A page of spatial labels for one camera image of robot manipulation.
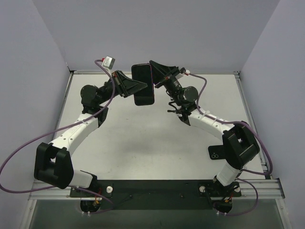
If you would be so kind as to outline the black phone case with phone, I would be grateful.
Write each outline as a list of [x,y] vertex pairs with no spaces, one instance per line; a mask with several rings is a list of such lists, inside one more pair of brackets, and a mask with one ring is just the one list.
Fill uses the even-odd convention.
[[135,64],[131,67],[132,79],[141,83],[142,87],[134,94],[134,103],[137,106],[152,105],[155,102],[152,68],[148,63]]

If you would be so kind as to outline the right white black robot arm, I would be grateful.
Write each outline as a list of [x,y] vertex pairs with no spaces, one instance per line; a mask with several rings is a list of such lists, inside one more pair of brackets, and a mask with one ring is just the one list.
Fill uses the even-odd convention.
[[232,184],[260,152],[253,130],[246,122],[225,121],[201,109],[198,90],[193,86],[183,87],[178,81],[184,75],[190,75],[185,68],[165,66],[155,61],[149,61],[149,64],[155,88],[164,87],[175,104],[173,113],[183,123],[200,128],[222,141],[226,162],[214,180],[223,187]]

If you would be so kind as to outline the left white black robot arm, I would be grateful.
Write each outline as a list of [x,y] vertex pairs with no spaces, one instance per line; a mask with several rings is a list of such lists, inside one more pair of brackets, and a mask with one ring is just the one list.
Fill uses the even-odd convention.
[[109,103],[115,96],[128,97],[147,87],[146,83],[128,78],[122,71],[114,71],[102,87],[85,85],[81,89],[83,111],[77,121],[50,143],[41,143],[36,150],[34,177],[52,186],[65,189],[80,187],[87,196],[98,190],[96,176],[75,170],[71,156],[85,138],[106,120]]

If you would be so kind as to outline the black phone case on table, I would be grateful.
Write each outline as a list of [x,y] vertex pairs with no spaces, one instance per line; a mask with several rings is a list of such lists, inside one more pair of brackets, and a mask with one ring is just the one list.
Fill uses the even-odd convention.
[[223,145],[215,145],[208,147],[208,153],[211,160],[223,160],[225,159],[224,155],[224,146]]

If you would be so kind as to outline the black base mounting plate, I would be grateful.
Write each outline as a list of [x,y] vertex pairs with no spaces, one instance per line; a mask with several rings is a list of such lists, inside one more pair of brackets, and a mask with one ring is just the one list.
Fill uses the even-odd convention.
[[115,210],[203,210],[240,197],[238,182],[223,187],[213,180],[97,180],[93,192],[106,197],[98,206]]

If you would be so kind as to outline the aluminium front rail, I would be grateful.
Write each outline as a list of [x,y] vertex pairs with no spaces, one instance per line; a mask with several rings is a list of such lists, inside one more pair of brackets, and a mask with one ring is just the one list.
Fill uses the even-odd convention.
[[259,199],[285,199],[281,180],[277,179],[252,179],[246,182],[239,181],[241,198],[255,199],[256,193]]

